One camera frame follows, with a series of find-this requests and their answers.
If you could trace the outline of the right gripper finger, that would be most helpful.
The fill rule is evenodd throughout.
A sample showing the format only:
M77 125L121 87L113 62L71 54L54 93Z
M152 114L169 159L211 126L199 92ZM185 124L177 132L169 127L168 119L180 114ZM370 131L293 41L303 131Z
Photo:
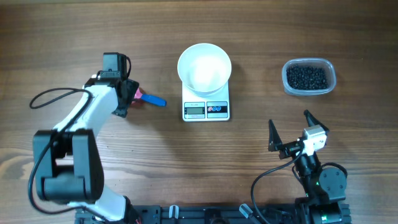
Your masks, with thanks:
M311 112L309 112L309 110L305 110L303 112L303 114L307 120L309 127L320 125L323 128L323 130L325 131L325 134L329 133L329 129L323 123L321 123L319 120L317 120L316 117L314 117L314 115L312 115Z
M277 132L277 129L273 123L273 120L269 120L269 145L268 151L274 152L279 151L281 145L283 145L282 140Z

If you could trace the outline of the pink scoop blue handle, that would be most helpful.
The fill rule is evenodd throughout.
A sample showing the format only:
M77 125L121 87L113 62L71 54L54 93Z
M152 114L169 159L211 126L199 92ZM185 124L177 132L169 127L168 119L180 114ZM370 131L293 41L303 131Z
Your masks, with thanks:
M160 107L165 107L167 106L167 102L158 97L158 96L154 96L154 95L148 95L144 92L144 90L142 88L138 88L134 98L131 102L133 103L150 103L152 105L156 105L156 106L160 106Z

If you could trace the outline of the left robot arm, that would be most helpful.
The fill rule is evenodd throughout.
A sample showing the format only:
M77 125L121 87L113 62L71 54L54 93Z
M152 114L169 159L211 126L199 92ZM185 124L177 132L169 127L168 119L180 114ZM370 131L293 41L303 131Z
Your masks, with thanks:
M131 201L105 186L96 145L102 125L112 114L126 117L139 88L138 82L129 79L131 66L127 55L107 52L103 54L103 68L82 88L61 87L62 95L49 101L82 94L65 119L51 130L37 131L33 137L34 166L27 195L38 212L51 214L37 205L35 197L67 206L56 214L80 210L93 215L98 223L141 222Z

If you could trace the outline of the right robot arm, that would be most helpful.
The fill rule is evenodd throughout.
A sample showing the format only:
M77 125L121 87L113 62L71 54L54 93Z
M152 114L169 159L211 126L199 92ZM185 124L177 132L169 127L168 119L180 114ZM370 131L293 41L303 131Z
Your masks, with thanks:
M283 143L272 120L269 120L270 152L279 152L280 159L290 158L295 176L306 196L295 200L298 223L343 223L340 204L346 199L347 170L334 162L322 164L317 151L326 146L330 130L308 110L303 112L308 127L297 140Z

